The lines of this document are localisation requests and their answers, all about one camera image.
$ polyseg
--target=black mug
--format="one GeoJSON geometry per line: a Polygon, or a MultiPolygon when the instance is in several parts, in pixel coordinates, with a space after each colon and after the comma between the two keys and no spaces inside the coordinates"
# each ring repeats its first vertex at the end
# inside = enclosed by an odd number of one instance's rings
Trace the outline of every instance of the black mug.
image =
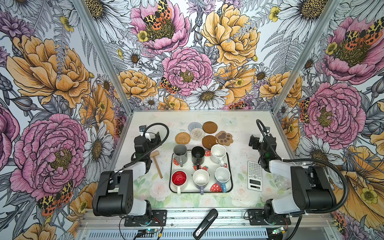
{"type": "Polygon", "coordinates": [[[204,163],[205,150],[204,148],[197,146],[192,148],[192,163],[196,165],[196,170],[200,169],[200,165],[204,163]]]}

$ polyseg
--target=coaster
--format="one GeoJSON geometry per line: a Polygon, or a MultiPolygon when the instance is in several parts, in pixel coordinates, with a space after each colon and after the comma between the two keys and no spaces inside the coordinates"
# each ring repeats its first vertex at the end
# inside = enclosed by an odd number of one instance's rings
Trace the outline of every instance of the coaster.
{"type": "Polygon", "coordinates": [[[215,136],[212,136],[212,135],[203,137],[202,142],[203,142],[203,146],[206,149],[211,149],[213,145],[218,144],[217,139],[215,138],[215,136]]]}
{"type": "Polygon", "coordinates": [[[221,145],[229,146],[231,143],[233,143],[232,134],[226,133],[225,131],[221,131],[216,134],[216,138],[218,143],[221,145]]]}
{"type": "Polygon", "coordinates": [[[180,132],[175,137],[175,142],[177,144],[184,144],[184,145],[186,145],[186,144],[189,143],[190,140],[191,140],[191,136],[188,133],[186,133],[186,132],[180,132]]]}
{"type": "Polygon", "coordinates": [[[190,136],[195,141],[201,141],[205,136],[205,132],[201,128],[195,128],[195,129],[192,129],[190,136]]]}
{"type": "Polygon", "coordinates": [[[198,123],[198,122],[191,122],[189,125],[188,125],[188,130],[191,132],[193,129],[195,128],[201,128],[203,129],[203,126],[198,123]]]}
{"type": "Polygon", "coordinates": [[[214,122],[205,122],[203,124],[203,130],[209,134],[214,133],[217,131],[217,124],[214,122]]]}

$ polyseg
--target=white mug with blue handle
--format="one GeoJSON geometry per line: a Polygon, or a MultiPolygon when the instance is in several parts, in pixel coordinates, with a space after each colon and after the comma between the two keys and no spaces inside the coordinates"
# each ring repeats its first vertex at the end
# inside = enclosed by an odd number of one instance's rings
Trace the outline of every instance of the white mug with blue handle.
{"type": "Polygon", "coordinates": [[[221,187],[223,192],[227,192],[226,182],[231,179],[230,171],[225,167],[218,167],[215,171],[215,178],[217,180],[217,184],[221,187]]]}
{"type": "Polygon", "coordinates": [[[193,173],[193,182],[197,185],[197,188],[200,189],[200,194],[204,194],[204,187],[209,182],[209,174],[204,169],[197,169],[193,173]]]}

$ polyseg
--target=wall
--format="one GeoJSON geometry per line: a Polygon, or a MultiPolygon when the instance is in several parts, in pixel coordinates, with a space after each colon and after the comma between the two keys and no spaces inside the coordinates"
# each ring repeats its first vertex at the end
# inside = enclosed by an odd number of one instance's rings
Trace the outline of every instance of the wall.
{"type": "MultiPolygon", "coordinates": [[[[348,200],[333,213],[345,239],[384,239],[383,9],[341,1],[300,73],[300,103],[287,99],[276,114],[296,156],[329,161],[346,177],[348,200]]],[[[339,200],[341,181],[327,173],[339,200]]]]}
{"type": "Polygon", "coordinates": [[[70,1],[0,6],[0,238],[70,240],[126,113],[70,1]]]}
{"type": "Polygon", "coordinates": [[[266,109],[327,0],[86,3],[134,109],[266,109]]]}

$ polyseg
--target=hammer head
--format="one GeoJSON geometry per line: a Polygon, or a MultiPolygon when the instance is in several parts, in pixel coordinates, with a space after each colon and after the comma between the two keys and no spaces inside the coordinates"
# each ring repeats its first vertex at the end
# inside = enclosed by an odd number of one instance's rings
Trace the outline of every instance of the hammer head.
{"type": "Polygon", "coordinates": [[[159,151],[156,150],[156,151],[151,152],[151,156],[150,157],[155,157],[157,155],[160,155],[160,153],[159,153],[159,151]]]}

